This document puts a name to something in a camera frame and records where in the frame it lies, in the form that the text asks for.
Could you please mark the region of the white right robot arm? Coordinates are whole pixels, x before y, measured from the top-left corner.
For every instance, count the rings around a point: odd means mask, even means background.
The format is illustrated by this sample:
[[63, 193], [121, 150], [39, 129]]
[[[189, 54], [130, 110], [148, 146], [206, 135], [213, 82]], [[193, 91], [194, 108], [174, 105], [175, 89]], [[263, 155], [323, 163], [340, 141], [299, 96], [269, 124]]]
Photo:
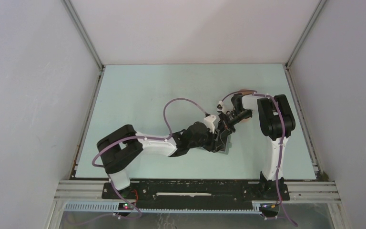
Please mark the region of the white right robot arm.
[[235, 125], [257, 113], [260, 130], [269, 139], [258, 193], [263, 199], [271, 199], [277, 194], [277, 189], [283, 188], [282, 164], [285, 146], [296, 126], [288, 99], [284, 94], [270, 96], [254, 91], [237, 91], [230, 93], [230, 96], [232, 110], [226, 108], [223, 100], [217, 105], [219, 122], [214, 131], [215, 151], [225, 150], [229, 136], [235, 132]]

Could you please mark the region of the green leather card holder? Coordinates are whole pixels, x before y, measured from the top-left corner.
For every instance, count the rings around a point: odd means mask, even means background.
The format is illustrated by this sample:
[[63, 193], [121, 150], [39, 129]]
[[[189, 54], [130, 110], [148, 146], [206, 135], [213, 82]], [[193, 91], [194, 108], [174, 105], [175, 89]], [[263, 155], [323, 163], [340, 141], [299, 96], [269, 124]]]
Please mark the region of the green leather card holder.
[[227, 135], [227, 136], [219, 135], [217, 137], [217, 140], [215, 143], [214, 152], [228, 155], [231, 147], [232, 147], [231, 136], [230, 135]]

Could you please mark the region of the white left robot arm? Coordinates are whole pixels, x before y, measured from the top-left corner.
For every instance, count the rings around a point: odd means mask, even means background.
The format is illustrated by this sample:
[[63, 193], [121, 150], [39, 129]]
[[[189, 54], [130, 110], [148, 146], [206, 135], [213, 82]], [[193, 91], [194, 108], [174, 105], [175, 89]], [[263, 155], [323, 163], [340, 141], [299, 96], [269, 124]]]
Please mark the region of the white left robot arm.
[[101, 159], [101, 166], [114, 185], [114, 194], [124, 199], [132, 192], [126, 168], [140, 154], [179, 157], [193, 148], [212, 153], [225, 152], [231, 134], [223, 125], [212, 131], [205, 123], [195, 122], [171, 136], [145, 135], [128, 124], [98, 141], [99, 153], [92, 165], [97, 167], [96, 160]]

